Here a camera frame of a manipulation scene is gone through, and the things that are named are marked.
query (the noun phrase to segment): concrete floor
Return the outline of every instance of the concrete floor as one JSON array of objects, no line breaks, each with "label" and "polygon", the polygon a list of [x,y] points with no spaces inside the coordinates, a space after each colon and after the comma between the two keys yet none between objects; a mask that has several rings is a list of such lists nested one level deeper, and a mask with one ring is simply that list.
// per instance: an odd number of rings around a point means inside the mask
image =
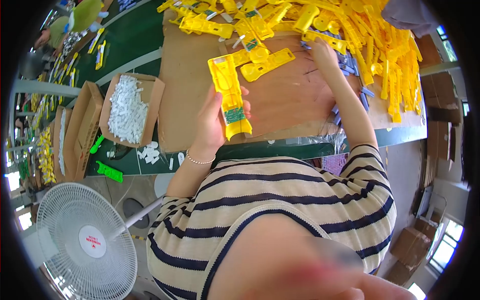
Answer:
[{"label": "concrete floor", "polygon": [[[397,220],[392,237],[393,244],[402,229],[412,225],[414,221],[414,216],[410,212],[410,207],[420,181],[420,141],[381,148],[380,155],[386,167],[397,209]],[[159,176],[157,182],[158,195],[165,192],[171,176],[172,174],[161,174]],[[154,188],[155,178],[156,176],[126,176],[124,177],[123,183],[118,183],[105,177],[87,177],[81,183],[102,194],[110,201],[120,216],[125,220],[126,218],[122,211],[122,200],[133,198],[139,201],[143,206],[148,205],[157,199]],[[155,220],[158,211],[159,208],[154,209],[149,213],[150,224]],[[138,229],[130,227],[129,230],[131,234],[144,238],[146,238],[148,233],[148,228]],[[162,299],[164,296],[156,287],[156,284],[153,282],[150,273],[148,272],[145,241],[133,239],[133,242],[137,249],[138,258],[138,277],[134,290],[137,292],[147,290]],[[390,252],[388,252],[384,261],[380,265],[377,275],[385,276],[395,262],[396,258],[392,257]]]}]

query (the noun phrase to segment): window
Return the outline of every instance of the window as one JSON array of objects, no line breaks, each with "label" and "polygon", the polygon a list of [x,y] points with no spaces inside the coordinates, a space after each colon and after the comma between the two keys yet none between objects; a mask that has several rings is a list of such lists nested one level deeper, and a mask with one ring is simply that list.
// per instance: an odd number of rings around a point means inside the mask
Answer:
[{"label": "window", "polygon": [[448,36],[445,33],[445,29],[442,25],[437,27],[437,33],[440,36],[440,39],[442,40],[442,44],[445,48],[445,51],[447,52],[448,60],[449,61],[457,61],[458,58],[456,57],[456,53],[453,50],[452,43],[448,40]]},{"label": "window", "polygon": [[421,290],[419,286],[415,284],[415,282],[412,283],[412,285],[408,288],[408,291],[412,293],[417,298],[417,300],[423,300],[427,297],[427,295],[425,295],[425,293]]},{"label": "window", "polygon": [[455,248],[462,237],[462,233],[463,226],[452,220],[448,220],[448,225],[445,229],[442,240],[429,261],[429,266],[437,274],[441,274],[447,267],[455,252]]}]

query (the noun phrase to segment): white electric fan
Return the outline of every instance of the white electric fan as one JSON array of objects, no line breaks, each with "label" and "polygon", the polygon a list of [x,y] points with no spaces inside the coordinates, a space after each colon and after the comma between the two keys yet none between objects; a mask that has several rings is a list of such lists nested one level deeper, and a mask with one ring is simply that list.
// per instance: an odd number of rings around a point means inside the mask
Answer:
[{"label": "white electric fan", "polygon": [[114,207],[87,186],[62,183],[50,189],[38,208],[37,232],[53,278],[60,278],[78,299],[125,298],[137,276],[128,227],[162,199],[123,222]]}]

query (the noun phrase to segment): bracelet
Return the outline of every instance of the bracelet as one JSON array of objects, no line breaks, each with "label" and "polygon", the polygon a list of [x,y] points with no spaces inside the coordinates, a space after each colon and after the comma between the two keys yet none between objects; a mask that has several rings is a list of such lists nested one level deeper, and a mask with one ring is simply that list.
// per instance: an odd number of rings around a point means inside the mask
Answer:
[{"label": "bracelet", "polygon": [[211,163],[213,163],[213,161],[214,161],[215,158],[216,158],[216,155],[214,155],[214,156],[213,156],[213,159],[210,160],[210,161],[207,161],[207,162],[197,161],[197,160],[193,159],[193,158],[188,154],[188,150],[189,150],[189,149],[187,149],[187,158],[188,158],[191,162],[193,162],[193,163],[195,163],[195,164],[199,164],[199,165],[211,164]]}]

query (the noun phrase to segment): woman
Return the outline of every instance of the woman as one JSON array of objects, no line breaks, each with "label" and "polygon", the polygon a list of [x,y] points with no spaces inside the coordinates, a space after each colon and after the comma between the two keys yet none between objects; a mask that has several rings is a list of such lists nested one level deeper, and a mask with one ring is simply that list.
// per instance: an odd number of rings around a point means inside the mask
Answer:
[{"label": "woman", "polygon": [[[341,176],[291,157],[224,161],[210,170],[225,142],[222,95],[212,87],[148,235],[149,270],[172,299],[414,299],[368,274],[390,243],[392,192],[373,127],[335,52],[321,39],[308,44],[351,147]],[[244,110],[249,118],[248,101]],[[312,237],[346,245],[363,269],[325,259],[330,248],[306,242]]]}]

